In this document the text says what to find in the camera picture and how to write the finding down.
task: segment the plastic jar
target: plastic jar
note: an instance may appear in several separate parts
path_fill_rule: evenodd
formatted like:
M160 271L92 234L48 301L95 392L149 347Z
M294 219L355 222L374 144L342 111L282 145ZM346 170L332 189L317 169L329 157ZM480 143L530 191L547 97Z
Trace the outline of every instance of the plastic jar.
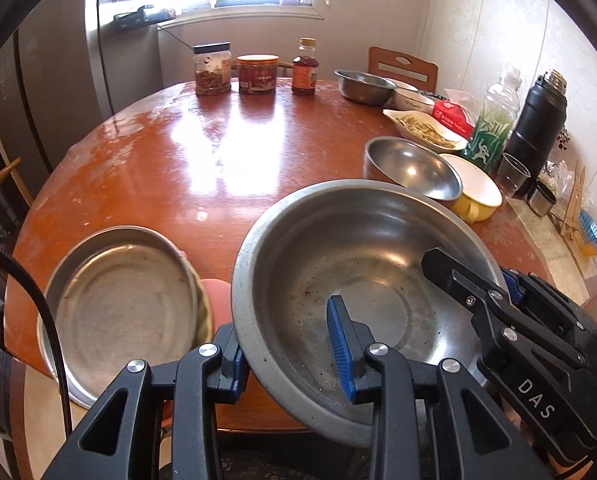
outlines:
M238 91L242 94L268 94L276 90L278 56L252 54L238 58Z
M216 95L232 88L232 53L230 43L194 46L196 95Z

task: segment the metal lid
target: metal lid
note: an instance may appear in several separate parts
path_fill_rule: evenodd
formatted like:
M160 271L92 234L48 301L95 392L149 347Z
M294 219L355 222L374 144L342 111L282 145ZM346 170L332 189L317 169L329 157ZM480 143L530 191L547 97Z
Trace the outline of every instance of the metal lid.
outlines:
M45 293L70 398L91 408L128 362L140 358L157 365L183 357L196 338L198 290L184 254L151 229L115 226L72 248ZM37 338L56 375L40 318Z
M549 86L551 86L554 90L558 91L560 94L565 95L567 91L567 81L562 74L557 72L556 70L548 70L545 72L543 76L543 81L545 81Z
M274 64L278 62L278 56L271 54L249 54L248 56L239 56L236 58L238 64Z
M194 45L194 54L211 54L212 52L223 52L229 50L231 43L224 41L223 43L206 43L202 45Z

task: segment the metal plate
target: metal plate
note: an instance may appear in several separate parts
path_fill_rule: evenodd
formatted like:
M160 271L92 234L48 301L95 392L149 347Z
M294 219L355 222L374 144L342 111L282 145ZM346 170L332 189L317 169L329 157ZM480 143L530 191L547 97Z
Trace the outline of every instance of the metal plate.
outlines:
M477 373L470 314L422 275L422 255L434 247L505 288L462 220L399 186L325 182L261 216L236 260L232 315L252 370L281 406L329 438L370 444L371 406L352 406L339 387L325 320L332 294L405 356L432 364L453 357Z
M58 264L46 291L67 369L70 398L89 408L132 359L176 361L197 329L197 284L167 238L117 226L86 238ZM47 336L38 343L55 374Z

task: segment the white wall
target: white wall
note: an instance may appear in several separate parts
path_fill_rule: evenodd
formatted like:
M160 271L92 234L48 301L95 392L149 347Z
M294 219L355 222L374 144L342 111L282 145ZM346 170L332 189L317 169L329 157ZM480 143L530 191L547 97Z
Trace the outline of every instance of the white wall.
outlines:
M187 44L231 41L232 55L276 54L291 61L301 36L316 38L319 78L334 79L337 68L367 70L367 50L382 46L413 53L425 0L331 0L323 20L249 17L189 23L168 30ZM166 32L159 32L165 87L194 79L192 52Z
M482 98L509 63L521 70L524 102L542 72L565 76L572 141L561 155L585 164L597 221L597 53L569 16L553 0L429 0L423 27L415 54L438 64L439 91Z

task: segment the black cable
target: black cable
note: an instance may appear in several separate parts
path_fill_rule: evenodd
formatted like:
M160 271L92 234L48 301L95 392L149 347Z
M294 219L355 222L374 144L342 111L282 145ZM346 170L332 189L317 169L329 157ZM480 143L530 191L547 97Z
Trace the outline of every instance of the black cable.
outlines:
M178 38L176 35L174 35L173 33L171 33L169 30L167 30L166 28L161 27L160 25L156 25L156 27L158 28L158 30L162 30L163 32L167 32L167 34L169 34L171 37L173 37L176 41L180 41L182 44L184 44L188 49L190 50L194 50L194 47L189 46L187 43L185 43L184 41L181 40L181 38Z
M114 104L112 103L112 93L110 92L110 84L107 81L107 69L105 69L105 57L102 53L102 34L101 34L101 0L96 0L96 38L98 40L99 56L101 56L101 70L102 79L105 83L105 93L107 94L107 102L110 104L110 112L114 115Z
M563 473L560 473L559 475L556 475L555 477L553 477L553 480L565 480L566 478L569 478L574 473L577 473L578 471L583 469L589 462L591 462L591 455L587 455L583 460L578 462L574 467L568 469L567 471L565 471Z
M60 349L58 332L54 324L54 318L50 311L50 306L45 300L45 296L38 288L38 285L22 265L10 256L3 247L0 246L0 267L19 282L22 288L30 295L36 305L40 319L43 322L45 331L48 334L48 342L52 356L54 357L54 366L56 367L56 376L58 378L58 389L60 390L61 407L63 408L63 423L65 425L66 438L72 434L72 412L69 408L69 392L67 390L67 375L65 373L65 364L63 354Z

